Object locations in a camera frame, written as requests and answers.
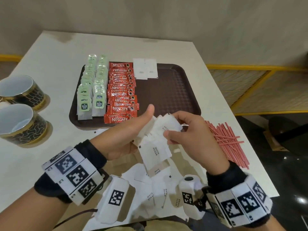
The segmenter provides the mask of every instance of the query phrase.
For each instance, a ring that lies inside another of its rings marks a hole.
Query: black and gold mug
[[[33,144],[47,133],[47,122],[30,106],[13,104],[0,109],[0,138],[17,145]]]
[[[13,75],[0,81],[0,101],[10,104],[26,104],[39,110],[46,102],[46,95],[27,75]]]

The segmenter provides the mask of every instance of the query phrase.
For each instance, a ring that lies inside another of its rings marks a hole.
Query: brown serving tray
[[[100,128],[114,126],[105,124],[104,117],[93,117],[93,120],[78,121],[77,113],[77,88],[84,66],[81,70],[77,83],[73,103],[69,113],[72,124],[81,128]],[[136,79],[135,94],[137,95],[140,109],[138,116],[143,114],[149,104],[155,106],[155,116],[174,113],[179,110],[200,115],[201,110],[192,88],[189,84],[185,71],[182,67],[174,64],[157,64],[158,78],[148,80]]]

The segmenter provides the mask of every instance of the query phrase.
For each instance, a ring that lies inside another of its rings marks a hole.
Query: red striped stir straw
[[[216,127],[209,121],[205,122],[227,159],[242,168],[249,169],[249,161],[240,146],[240,143],[244,143],[244,141],[237,140],[240,136],[235,136],[232,128],[226,122],[225,124],[218,124]]]

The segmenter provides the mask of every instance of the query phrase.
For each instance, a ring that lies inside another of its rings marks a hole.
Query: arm
[[[107,160],[133,153],[137,147],[131,144],[131,141],[151,120],[153,114],[154,106],[149,105],[143,115],[117,124],[90,142]],[[58,198],[42,196],[31,188],[0,213],[0,230],[51,231],[68,206],[69,204],[63,203]]]
[[[201,116],[179,111],[173,114],[181,123],[189,125],[186,132],[165,131],[164,136],[169,144],[181,144],[186,153],[210,175],[219,175],[230,166],[225,154],[217,144],[206,122]],[[235,230],[283,231],[284,228],[271,216],[268,222],[258,228],[237,227]]]

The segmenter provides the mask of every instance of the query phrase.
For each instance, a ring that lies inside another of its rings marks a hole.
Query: hand
[[[178,111],[173,114],[180,124],[189,125],[186,132],[165,131],[168,144],[181,144],[186,153],[211,175],[225,172],[229,161],[201,116]]]
[[[109,128],[90,142],[98,149],[107,160],[118,159],[124,155],[134,153],[137,147],[131,142],[137,137],[141,129],[152,119],[154,105],[150,104],[139,117],[129,119]]]

